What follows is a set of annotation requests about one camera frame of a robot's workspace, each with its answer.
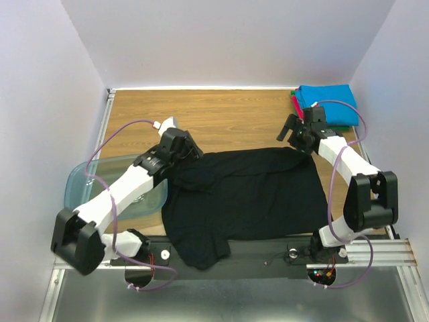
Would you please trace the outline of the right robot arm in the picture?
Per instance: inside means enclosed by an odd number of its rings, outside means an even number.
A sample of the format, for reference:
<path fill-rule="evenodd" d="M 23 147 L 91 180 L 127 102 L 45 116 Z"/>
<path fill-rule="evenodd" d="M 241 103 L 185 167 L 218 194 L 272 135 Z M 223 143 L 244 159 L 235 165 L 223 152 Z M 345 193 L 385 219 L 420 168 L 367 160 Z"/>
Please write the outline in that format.
<path fill-rule="evenodd" d="M 318 154 L 348 186 L 343 214 L 338 219 L 329 219 L 328 225 L 312 234 L 308 253 L 313 260 L 323 262 L 332 255 L 332 249 L 397 223 L 397 176 L 361 157 L 341 133 L 328 128 L 323 112 L 310 113 L 304 119 L 288 115 L 277 140 L 287 140 L 291 147 L 306 154 Z"/>

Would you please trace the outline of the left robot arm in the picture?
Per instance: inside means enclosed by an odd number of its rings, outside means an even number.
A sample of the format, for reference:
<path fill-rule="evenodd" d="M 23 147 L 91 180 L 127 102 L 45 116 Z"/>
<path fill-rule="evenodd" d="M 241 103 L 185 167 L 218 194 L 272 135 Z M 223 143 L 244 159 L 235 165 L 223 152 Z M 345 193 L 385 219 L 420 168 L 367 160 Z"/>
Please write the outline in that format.
<path fill-rule="evenodd" d="M 140 156 L 113 184 L 93 175 L 103 191 L 75 209 L 62 209 L 56 216 L 51 251 L 83 276 L 94 272 L 102 262 L 123 258 L 144 266 L 149 258 L 149 242 L 137 231 L 107 234 L 110 224 L 132 202 L 165 181 L 171 171 L 190 158 L 186 152 L 163 154 L 152 149 Z"/>

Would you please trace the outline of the black t-shirt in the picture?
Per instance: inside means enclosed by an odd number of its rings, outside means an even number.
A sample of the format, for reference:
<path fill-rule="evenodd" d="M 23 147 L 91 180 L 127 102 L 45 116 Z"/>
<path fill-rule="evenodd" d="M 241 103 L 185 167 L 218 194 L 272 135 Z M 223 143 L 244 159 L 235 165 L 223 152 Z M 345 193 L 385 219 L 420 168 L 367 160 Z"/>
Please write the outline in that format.
<path fill-rule="evenodd" d="M 168 179 L 166 235 L 184 263 L 206 270 L 231 240 L 310 233 L 327 223 L 327 202 L 311 156 L 292 148 L 207 153 Z"/>

